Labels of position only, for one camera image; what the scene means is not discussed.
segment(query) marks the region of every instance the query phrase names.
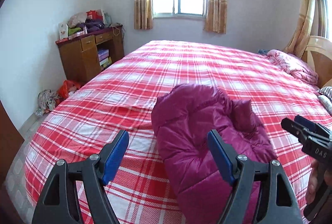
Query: magenta down jacket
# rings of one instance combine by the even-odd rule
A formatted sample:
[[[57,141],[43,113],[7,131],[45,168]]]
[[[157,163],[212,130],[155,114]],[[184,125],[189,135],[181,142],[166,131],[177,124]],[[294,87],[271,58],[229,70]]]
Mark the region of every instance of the magenta down jacket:
[[[231,100],[219,88],[176,86],[157,99],[151,120],[159,154],[189,224],[215,224],[231,192],[208,149],[206,136],[210,130],[216,129],[238,154],[253,161],[269,163],[276,159],[250,100]],[[252,221],[258,192],[256,182],[245,224]]]

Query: orange plastic bag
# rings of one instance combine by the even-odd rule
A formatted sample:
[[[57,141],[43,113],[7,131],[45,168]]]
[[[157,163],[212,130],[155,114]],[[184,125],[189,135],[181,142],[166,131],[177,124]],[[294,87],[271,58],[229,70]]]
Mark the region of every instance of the orange plastic bag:
[[[67,99],[69,97],[69,92],[79,90],[80,88],[81,85],[79,83],[65,80],[63,85],[59,88],[58,94],[60,95],[60,97]]]

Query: finger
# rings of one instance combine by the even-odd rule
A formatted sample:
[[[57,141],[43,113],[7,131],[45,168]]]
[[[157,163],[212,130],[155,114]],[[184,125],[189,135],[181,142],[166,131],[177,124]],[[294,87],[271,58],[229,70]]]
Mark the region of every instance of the finger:
[[[317,176],[318,176],[318,169],[313,168],[311,170],[310,177],[309,177],[309,183],[308,183],[308,190],[311,194],[316,193],[316,189],[318,186]]]
[[[311,194],[310,191],[309,191],[309,187],[308,187],[307,193],[305,195],[305,200],[307,201],[308,205],[313,203],[313,201],[315,200],[315,196],[316,196],[316,193]]]
[[[311,204],[315,200],[316,188],[318,185],[317,175],[318,175],[318,169],[313,168],[310,173],[307,193],[305,195],[307,204]]]
[[[318,168],[318,166],[319,166],[319,162],[318,162],[318,160],[314,160],[312,163],[311,163],[311,168]]]
[[[332,186],[332,171],[327,170],[324,176],[325,182],[328,186]]]

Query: striped pillow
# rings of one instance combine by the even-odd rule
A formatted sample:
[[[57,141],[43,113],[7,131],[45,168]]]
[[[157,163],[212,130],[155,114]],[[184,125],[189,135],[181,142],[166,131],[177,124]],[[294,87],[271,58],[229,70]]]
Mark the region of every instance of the striped pillow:
[[[332,101],[332,87],[323,87],[320,90],[317,90],[318,93],[325,95]]]

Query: pink blanket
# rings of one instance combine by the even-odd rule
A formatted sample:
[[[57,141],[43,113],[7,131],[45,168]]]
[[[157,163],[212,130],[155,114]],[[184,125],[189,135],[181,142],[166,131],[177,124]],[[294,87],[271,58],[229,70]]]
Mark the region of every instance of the pink blanket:
[[[298,78],[307,84],[317,85],[318,74],[298,57],[274,49],[270,50],[267,56],[268,58],[275,60],[281,68],[291,76]]]

